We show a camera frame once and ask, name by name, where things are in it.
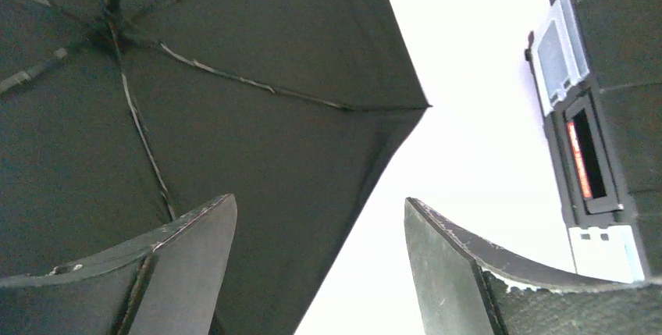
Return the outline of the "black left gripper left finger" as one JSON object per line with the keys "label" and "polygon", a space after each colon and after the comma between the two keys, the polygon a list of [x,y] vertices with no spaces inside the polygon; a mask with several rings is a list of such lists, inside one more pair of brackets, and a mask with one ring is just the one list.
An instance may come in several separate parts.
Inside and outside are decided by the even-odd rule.
{"label": "black left gripper left finger", "polygon": [[1,281],[4,334],[206,334],[237,223],[220,195],[40,276]]}

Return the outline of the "lilac umbrella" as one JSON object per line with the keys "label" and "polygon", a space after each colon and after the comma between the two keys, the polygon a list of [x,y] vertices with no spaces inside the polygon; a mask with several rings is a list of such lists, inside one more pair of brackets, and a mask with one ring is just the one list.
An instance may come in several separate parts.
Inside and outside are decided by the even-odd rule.
{"label": "lilac umbrella", "polygon": [[206,334],[292,334],[427,108],[390,0],[1,0],[1,281],[231,194]]}

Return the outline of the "black plastic toolbox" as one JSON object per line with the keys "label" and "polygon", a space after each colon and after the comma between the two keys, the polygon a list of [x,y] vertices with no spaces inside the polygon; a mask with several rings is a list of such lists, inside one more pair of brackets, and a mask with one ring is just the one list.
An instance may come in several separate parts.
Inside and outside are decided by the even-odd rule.
{"label": "black plastic toolbox", "polygon": [[577,274],[661,274],[661,0],[549,0],[528,36]]}

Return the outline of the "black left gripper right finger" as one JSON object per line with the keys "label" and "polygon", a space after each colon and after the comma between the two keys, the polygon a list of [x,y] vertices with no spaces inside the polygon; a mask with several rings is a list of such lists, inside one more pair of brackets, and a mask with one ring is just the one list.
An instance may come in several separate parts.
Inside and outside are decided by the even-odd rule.
{"label": "black left gripper right finger", "polygon": [[405,239],[427,334],[658,334],[661,281],[616,283],[534,262],[417,198]]}

